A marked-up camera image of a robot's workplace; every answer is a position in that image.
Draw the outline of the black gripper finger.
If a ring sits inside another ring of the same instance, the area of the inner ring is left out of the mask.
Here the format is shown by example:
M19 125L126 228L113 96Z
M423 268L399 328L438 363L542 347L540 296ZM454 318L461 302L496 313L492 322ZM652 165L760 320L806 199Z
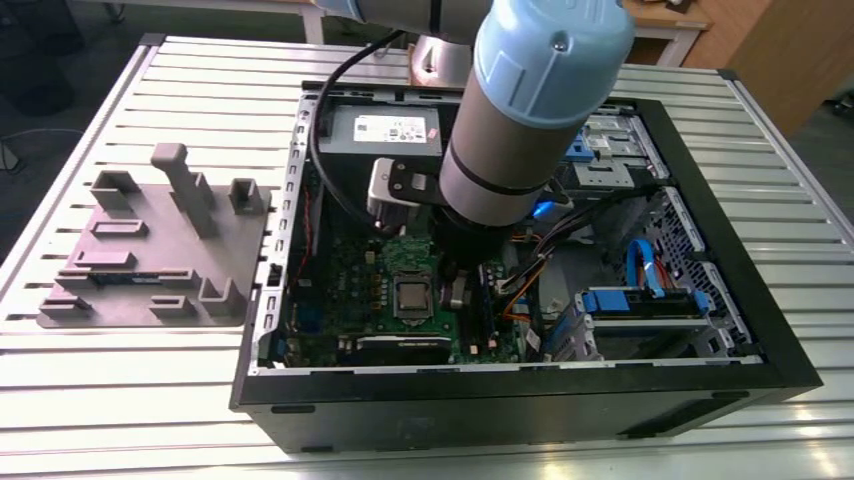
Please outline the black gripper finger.
M458 309L461 311L472 308L477 287L477 274L472 270L461 270L458 272Z
M447 268L441 274L441 306L443 310L461 309L461 287L458 285L460 270Z

